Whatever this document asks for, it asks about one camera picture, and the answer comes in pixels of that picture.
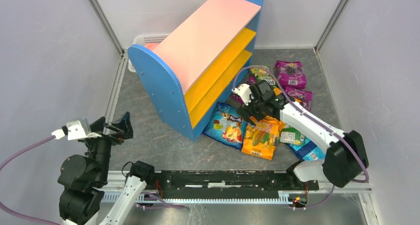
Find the blue Slendy candy bag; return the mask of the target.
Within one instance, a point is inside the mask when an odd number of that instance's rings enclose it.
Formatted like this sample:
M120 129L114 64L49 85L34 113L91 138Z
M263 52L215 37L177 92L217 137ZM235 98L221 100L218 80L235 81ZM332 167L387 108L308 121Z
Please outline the blue Slendy candy bag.
M241 151L247 125L248 123L237 114L236 108L217 102L202 134Z

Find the orange candy bag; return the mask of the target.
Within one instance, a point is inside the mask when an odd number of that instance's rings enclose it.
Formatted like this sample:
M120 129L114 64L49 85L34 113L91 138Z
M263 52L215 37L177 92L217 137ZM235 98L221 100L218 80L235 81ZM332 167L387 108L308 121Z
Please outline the orange candy bag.
M242 153L255 157L272 160L281 130L286 124L280 120L266 116L255 126L250 124L246 128L243 139Z
M277 96L280 95L280 94L282 94L282 91L279 88L277 88L277 87L274 87L273 91L275 92L275 94ZM301 103L302 102L300 99L297 99L297 98L294 98L294 97L291 97L291 96L289 98L297 101L298 103Z

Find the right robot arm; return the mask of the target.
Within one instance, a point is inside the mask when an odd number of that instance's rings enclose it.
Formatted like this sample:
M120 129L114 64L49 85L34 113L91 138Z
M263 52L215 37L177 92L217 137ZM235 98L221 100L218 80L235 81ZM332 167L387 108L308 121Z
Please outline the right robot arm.
M256 125L270 116L297 129L324 152L323 160L303 161L291 167L299 181L329 181L339 188L351 181L369 181L366 149L358 132L329 125L289 95L277 95L266 81L240 84L232 92L243 101L237 112L246 122Z

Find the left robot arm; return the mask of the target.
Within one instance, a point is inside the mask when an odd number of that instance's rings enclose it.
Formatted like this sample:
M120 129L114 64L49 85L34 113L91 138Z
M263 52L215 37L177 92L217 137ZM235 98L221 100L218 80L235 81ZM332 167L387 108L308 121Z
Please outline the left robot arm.
M95 225L100 203L107 185L112 147L133 138L130 112L117 121L107 122L103 116L93 123L86 118L67 122L61 133L69 141L82 142L85 155L72 155L61 165L58 183L64 186L59 198L59 215L65 225ZM137 161L131 165L121 195L117 198L102 225L121 225L140 193L152 183L154 166Z

